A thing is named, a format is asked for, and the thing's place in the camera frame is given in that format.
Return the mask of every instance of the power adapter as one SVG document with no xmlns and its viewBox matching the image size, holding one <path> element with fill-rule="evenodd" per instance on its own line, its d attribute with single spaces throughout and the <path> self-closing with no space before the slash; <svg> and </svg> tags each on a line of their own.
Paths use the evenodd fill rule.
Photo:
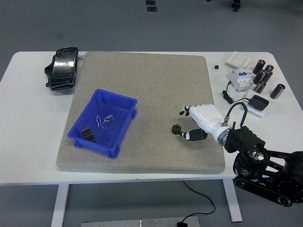
<svg viewBox="0 0 303 227">
<path fill-rule="evenodd" d="M 268 104 L 269 101 L 267 99 L 264 99 L 258 95 L 254 95 L 248 102 L 249 106 L 259 111 L 263 111 L 268 106 Z"/>
<path fill-rule="evenodd" d="M 177 222 L 177 227 L 188 227 L 188 225 L 184 222 Z"/>
</svg>

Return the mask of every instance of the blue plastic bin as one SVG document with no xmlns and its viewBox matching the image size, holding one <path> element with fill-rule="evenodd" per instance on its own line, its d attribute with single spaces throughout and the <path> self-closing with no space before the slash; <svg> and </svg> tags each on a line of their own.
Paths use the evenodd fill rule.
<svg viewBox="0 0 303 227">
<path fill-rule="evenodd" d="M 76 147 L 91 149 L 115 159 L 128 126 L 137 114 L 136 104 L 135 98 L 97 89 L 67 135 L 74 140 Z M 103 123 L 103 119 L 109 115 L 113 115 L 114 120 Z M 81 130 L 87 127 L 91 129 L 96 142 L 84 139 Z"/>
</svg>

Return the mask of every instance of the small black object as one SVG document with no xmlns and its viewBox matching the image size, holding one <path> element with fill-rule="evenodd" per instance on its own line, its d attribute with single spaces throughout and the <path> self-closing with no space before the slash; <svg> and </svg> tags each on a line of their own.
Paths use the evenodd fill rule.
<svg viewBox="0 0 303 227">
<path fill-rule="evenodd" d="M 274 91 L 270 94 L 270 97 L 272 99 L 277 99 L 284 90 L 285 86 L 283 84 L 278 84 Z"/>
<path fill-rule="evenodd" d="M 81 130 L 81 132 L 86 140 L 94 142 L 94 143 L 96 142 L 96 138 L 89 127 Z"/>
<path fill-rule="evenodd" d="M 259 72 L 256 74 L 252 82 L 254 82 L 254 84 L 258 84 L 258 82 L 260 80 L 263 80 L 264 77 L 265 77 L 265 70 L 259 70 Z"/>
<path fill-rule="evenodd" d="M 257 86 L 254 89 L 254 92 L 261 94 L 261 92 L 263 91 L 265 86 L 266 86 L 266 83 L 264 81 L 259 81 Z"/>
<path fill-rule="evenodd" d="M 256 66 L 255 66 L 255 68 L 254 68 L 254 70 L 253 70 L 252 72 L 253 72 L 254 74 L 257 74 L 261 69 L 263 69 L 264 65 L 265 65 L 265 61 L 262 60 L 262 59 L 260 59 L 260 60 L 257 62 Z"/>
<path fill-rule="evenodd" d="M 157 7 L 155 6 L 148 6 L 147 8 L 147 12 L 158 12 Z"/>
<path fill-rule="evenodd" d="M 188 227 L 188 225 L 184 222 L 177 222 L 177 227 Z"/>
<path fill-rule="evenodd" d="M 179 124 L 174 124 L 171 128 L 171 132 L 174 135 L 179 135 L 179 133 L 181 132 L 181 126 Z"/>
<path fill-rule="evenodd" d="M 68 47 L 56 51 L 53 61 L 45 69 L 46 84 L 52 91 L 72 88 L 76 82 L 78 48 Z"/>
<path fill-rule="evenodd" d="M 248 102 L 248 105 L 259 111 L 263 111 L 268 106 L 268 104 L 269 101 L 267 99 L 264 99 L 258 95 L 254 95 Z"/>
<path fill-rule="evenodd" d="M 146 3 L 147 6 L 155 6 L 156 5 L 156 1 L 147 0 L 147 1 L 145 1 L 145 3 Z"/>
<path fill-rule="evenodd" d="M 274 66 L 272 66 L 272 65 L 267 65 L 266 68 L 265 68 L 265 70 L 270 70 L 270 71 L 272 71 L 272 70 L 274 70 Z"/>
</svg>

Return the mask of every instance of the robotic hand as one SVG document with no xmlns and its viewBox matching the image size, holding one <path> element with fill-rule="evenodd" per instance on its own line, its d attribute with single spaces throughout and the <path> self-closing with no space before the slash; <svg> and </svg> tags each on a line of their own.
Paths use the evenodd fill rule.
<svg viewBox="0 0 303 227">
<path fill-rule="evenodd" d="M 228 125 L 229 114 L 236 105 L 244 108 L 239 129 L 235 129 L 235 122 L 232 127 Z M 193 141 L 204 140 L 210 133 L 227 152 L 239 151 L 233 165 L 237 175 L 233 180 L 235 186 L 286 207 L 293 202 L 303 202 L 303 151 L 289 154 L 266 150 L 265 142 L 243 126 L 247 114 L 244 103 L 234 104 L 224 120 L 212 104 L 185 106 L 180 115 L 184 113 L 190 115 L 200 129 L 181 132 L 181 127 L 175 124 L 173 134 Z M 285 165 L 271 161 L 271 157 L 284 159 Z"/>
</svg>

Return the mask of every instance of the black cylinder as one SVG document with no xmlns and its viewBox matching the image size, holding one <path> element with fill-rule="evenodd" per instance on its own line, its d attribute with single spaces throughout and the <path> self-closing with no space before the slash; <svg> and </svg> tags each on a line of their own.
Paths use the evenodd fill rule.
<svg viewBox="0 0 303 227">
<path fill-rule="evenodd" d="M 262 81 L 267 83 L 270 77 L 273 75 L 273 72 L 270 70 L 265 70 L 265 76 L 263 77 Z"/>
<path fill-rule="evenodd" d="M 263 80 L 264 77 L 265 77 L 265 70 L 260 70 L 256 74 L 256 77 L 253 80 L 254 84 L 257 84 L 260 80 Z"/>
<path fill-rule="evenodd" d="M 263 69 L 264 65 L 265 65 L 265 61 L 262 60 L 262 59 L 260 59 L 260 60 L 257 62 L 256 66 L 255 66 L 255 68 L 254 68 L 254 70 L 253 70 L 252 72 L 253 72 L 254 74 L 257 74 L 261 69 Z"/>
<path fill-rule="evenodd" d="M 277 99 L 284 90 L 285 86 L 283 84 L 278 84 L 274 91 L 270 94 L 270 97 L 273 99 Z"/>
<path fill-rule="evenodd" d="M 265 70 L 270 70 L 270 71 L 272 71 L 272 70 L 274 70 L 274 66 L 272 66 L 272 65 L 267 65 L 266 68 L 265 68 Z"/>
<path fill-rule="evenodd" d="M 259 83 L 257 84 L 257 86 L 254 89 L 254 92 L 261 94 L 261 92 L 263 91 L 265 86 L 266 86 L 266 83 L 264 81 L 262 81 L 262 80 L 259 81 Z"/>
</svg>

